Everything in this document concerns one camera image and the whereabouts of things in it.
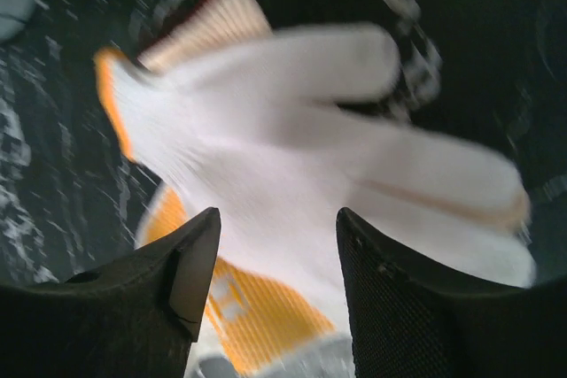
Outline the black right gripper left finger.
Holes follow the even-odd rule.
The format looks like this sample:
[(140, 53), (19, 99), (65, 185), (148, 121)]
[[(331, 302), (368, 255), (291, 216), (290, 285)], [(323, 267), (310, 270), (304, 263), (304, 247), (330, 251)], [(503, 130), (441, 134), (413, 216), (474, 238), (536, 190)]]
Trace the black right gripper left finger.
[(1, 289), (4, 377), (181, 377), (219, 247), (208, 208), (176, 231), (62, 283)]

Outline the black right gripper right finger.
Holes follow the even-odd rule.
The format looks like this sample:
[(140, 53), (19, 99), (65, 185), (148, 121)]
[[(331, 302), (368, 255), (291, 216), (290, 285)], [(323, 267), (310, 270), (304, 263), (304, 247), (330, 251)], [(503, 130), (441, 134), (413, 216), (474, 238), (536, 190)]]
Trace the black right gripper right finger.
[(359, 377), (563, 377), (566, 280), (529, 289), (444, 266), (338, 212)]

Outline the white glove orange cuff top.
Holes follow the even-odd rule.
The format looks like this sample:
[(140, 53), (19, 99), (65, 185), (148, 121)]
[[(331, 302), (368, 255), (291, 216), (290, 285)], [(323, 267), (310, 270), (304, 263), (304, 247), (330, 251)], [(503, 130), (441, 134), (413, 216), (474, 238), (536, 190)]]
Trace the white glove orange cuff top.
[(457, 271), (527, 288), (532, 255), (519, 172), (480, 144), (339, 109), (395, 82), (395, 41), (370, 24), (228, 42), (162, 73), (119, 51), (95, 58), (124, 155), (188, 212), (221, 212), (220, 256), (281, 282), (349, 330), (335, 220), (341, 208)]

